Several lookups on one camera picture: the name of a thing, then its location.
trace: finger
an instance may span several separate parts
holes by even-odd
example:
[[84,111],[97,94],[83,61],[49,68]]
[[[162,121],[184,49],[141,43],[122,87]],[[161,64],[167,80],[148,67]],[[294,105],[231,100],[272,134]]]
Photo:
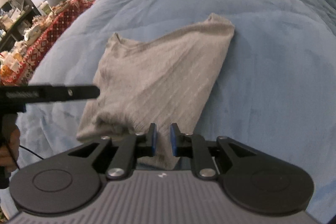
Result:
[[2,157],[0,158],[0,166],[11,166],[15,165],[13,159],[11,157]]
[[19,129],[14,130],[11,134],[10,134],[10,144],[16,144],[16,143],[20,143],[20,131]]
[[5,169],[8,173],[12,173],[17,169],[17,167],[16,165],[11,165],[11,166],[7,166]]
[[[18,152],[19,152],[19,145],[20,143],[15,143],[13,145],[9,145],[9,148],[12,150],[14,158],[17,160]],[[0,157],[10,157],[11,154],[9,153],[6,146],[2,146],[0,148]]]

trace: red patterned tablecloth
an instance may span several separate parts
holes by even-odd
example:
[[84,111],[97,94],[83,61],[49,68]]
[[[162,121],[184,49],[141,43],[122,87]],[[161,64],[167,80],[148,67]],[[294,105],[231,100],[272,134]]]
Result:
[[57,39],[70,27],[77,17],[92,6],[87,0],[71,0],[70,6],[59,13],[54,22],[28,49],[20,63],[18,73],[13,72],[8,77],[2,77],[4,85],[25,85],[33,76],[34,71],[51,49]]

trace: logo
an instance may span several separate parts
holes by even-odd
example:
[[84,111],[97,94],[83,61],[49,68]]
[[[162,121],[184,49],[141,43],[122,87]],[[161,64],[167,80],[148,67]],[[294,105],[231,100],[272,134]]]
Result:
[[166,176],[168,176],[166,173],[161,173],[157,175],[159,178],[165,178]]
[[37,91],[33,92],[6,92],[6,97],[9,99],[20,99],[20,98],[38,98],[40,97]]

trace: ribbed gray surface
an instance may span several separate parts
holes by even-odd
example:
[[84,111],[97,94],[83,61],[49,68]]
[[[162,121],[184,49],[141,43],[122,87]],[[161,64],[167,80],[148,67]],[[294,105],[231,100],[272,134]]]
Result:
[[124,181],[109,183],[86,209],[64,217],[42,218],[21,213],[10,224],[316,224],[301,212],[270,218],[232,203],[215,182],[191,171],[137,170]]

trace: blue bedding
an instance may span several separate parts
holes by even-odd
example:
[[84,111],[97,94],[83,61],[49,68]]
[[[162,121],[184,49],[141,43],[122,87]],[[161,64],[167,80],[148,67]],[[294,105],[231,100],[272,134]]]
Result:
[[[236,27],[227,58],[195,129],[227,135],[309,172],[307,209],[336,213],[336,0],[97,0],[54,45],[30,84],[91,84],[113,32],[143,42],[210,13]],[[21,144],[43,157],[79,145],[85,101],[28,105]],[[20,151],[19,165],[38,159]],[[9,191],[1,206],[13,216]]]

